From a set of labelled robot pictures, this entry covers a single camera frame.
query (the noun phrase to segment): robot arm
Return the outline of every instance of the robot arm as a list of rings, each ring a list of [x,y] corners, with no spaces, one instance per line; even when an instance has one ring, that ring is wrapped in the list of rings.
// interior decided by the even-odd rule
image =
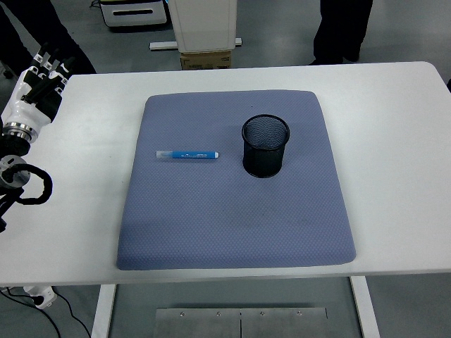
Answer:
[[[43,170],[27,164],[22,156],[28,154],[30,146],[45,125],[51,123],[58,113],[63,92],[75,59],[57,63],[57,51],[44,60],[45,44],[33,58],[31,66],[22,72],[11,98],[1,114],[0,126],[0,217],[14,204],[42,204],[51,195],[51,178]],[[28,183],[30,173],[44,181],[44,191],[36,199],[21,199],[23,186]],[[6,223],[0,218],[0,232]]]

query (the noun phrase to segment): black mesh pen holder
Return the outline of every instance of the black mesh pen holder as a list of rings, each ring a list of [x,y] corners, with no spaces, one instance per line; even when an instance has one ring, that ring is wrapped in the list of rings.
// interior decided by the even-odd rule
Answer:
[[[283,152],[290,138],[284,120],[274,115],[257,115],[242,126],[245,141],[242,164],[255,177],[271,177],[282,168]]]

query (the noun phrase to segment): person's leg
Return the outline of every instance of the person's leg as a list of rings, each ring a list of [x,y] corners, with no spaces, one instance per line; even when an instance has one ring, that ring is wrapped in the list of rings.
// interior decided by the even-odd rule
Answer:
[[[373,0],[347,2],[347,20],[343,20],[342,55],[350,61],[359,59],[360,47],[366,35]]]
[[[59,20],[50,0],[4,0],[12,14],[19,19],[38,44],[49,43],[49,48],[59,49],[58,59],[74,56],[75,74],[96,73],[80,46],[69,35]]]
[[[19,76],[30,67],[32,56],[0,6],[0,60]]]
[[[341,36],[343,8],[341,0],[321,0],[321,24],[314,38],[314,56],[318,64],[342,63]]]

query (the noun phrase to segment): wire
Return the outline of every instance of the wire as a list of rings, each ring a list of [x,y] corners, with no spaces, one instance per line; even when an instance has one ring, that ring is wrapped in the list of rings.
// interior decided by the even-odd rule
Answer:
[[[61,297],[62,299],[64,299],[64,301],[68,304],[69,311],[70,311],[70,315],[72,316],[72,318],[75,319],[76,321],[78,321],[78,322],[84,327],[84,329],[85,329],[85,331],[86,331],[88,337],[91,338],[91,334],[89,333],[89,330],[87,329],[86,325],[83,324],[83,322],[82,322],[80,319],[78,319],[77,317],[75,317],[75,316],[73,315],[72,307],[70,306],[69,301],[68,301],[66,298],[64,298],[63,296],[61,296],[61,294],[59,294],[59,293],[56,292],[55,290],[54,290],[54,293],[55,293],[56,295],[58,295],[59,297]]]
[[[8,290],[8,293],[9,293],[11,296],[16,296],[16,295],[11,294],[11,292],[9,291],[9,288],[8,288],[7,290]],[[47,315],[43,310],[41,310],[41,309],[39,309],[39,308],[37,308],[37,307],[35,307],[35,306],[31,306],[30,304],[26,304],[26,303],[22,303],[21,301],[17,301],[17,300],[15,300],[14,298],[11,298],[11,297],[9,297],[9,296],[6,296],[1,290],[0,290],[0,294],[1,294],[2,296],[6,297],[7,299],[10,299],[10,300],[12,300],[12,301],[14,301],[14,302],[16,302],[16,303],[19,303],[19,304],[22,304],[22,305],[24,305],[24,306],[27,306],[28,308],[33,308],[33,309],[35,309],[35,310],[38,310],[40,313],[42,313],[43,315],[45,315],[45,316],[47,317],[47,319],[51,322],[51,324],[54,326],[54,328],[55,328],[55,330],[56,330],[56,333],[57,333],[57,335],[58,335],[58,338],[61,338],[61,334],[59,333],[58,327],[56,326],[55,322],[54,322],[54,321],[50,318],[50,316]]]

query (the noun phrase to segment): gray floor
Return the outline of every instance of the gray floor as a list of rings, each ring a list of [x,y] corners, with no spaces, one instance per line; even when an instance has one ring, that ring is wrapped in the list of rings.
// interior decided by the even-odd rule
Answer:
[[[90,0],[53,0],[61,21],[73,38],[89,56],[98,73],[125,73],[144,71],[179,70],[177,51],[150,52],[150,42],[174,41],[170,25],[132,32],[112,32],[103,23],[98,8],[89,8]],[[362,47],[360,63],[428,61],[444,79],[451,78],[451,2],[449,0],[374,1],[367,36]],[[234,68],[254,68],[284,65],[306,65],[313,60],[313,38],[320,22],[318,0],[239,1],[237,14],[237,36],[243,45],[233,51]],[[13,22],[25,45],[31,52],[37,44],[27,32]],[[0,76],[0,107],[3,108],[14,86],[13,80]],[[311,287],[308,281],[297,281],[299,286],[284,289],[300,300],[299,288]],[[319,283],[323,290],[331,290],[334,280]],[[368,278],[371,297],[382,337],[449,337],[451,332],[451,275],[380,276]],[[225,284],[231,288],[234,284]],[[202,294],[202,284],[180,286],[194,288],[192,292]],[[92,326],[99,286],[57,288],[73,304],[74,314]],[[156,299],[152,285],[124,286],[118,289],[118,303],[113,317],[112,337],[123,337],[135,309],[136,318],[149,318],[152,313],[148,300]],[[349,290],[343,291],[349,299]],[[133,294],[135,303],[127,302]],[[174,304],[171,297],[159,298],[158,304]],[[266,304],[277,301],[263,300]],[[346,330],[351,330],[353,309]],[[63,337],[84,337],[82,327],[69,316],[62,300],[56,301],[48,313],[52,315]],[[56,337],[47,319],[29,308],[0,297],[0,336],[2,337]],[[138,327],[133,337],[151,337],[149,323]]]

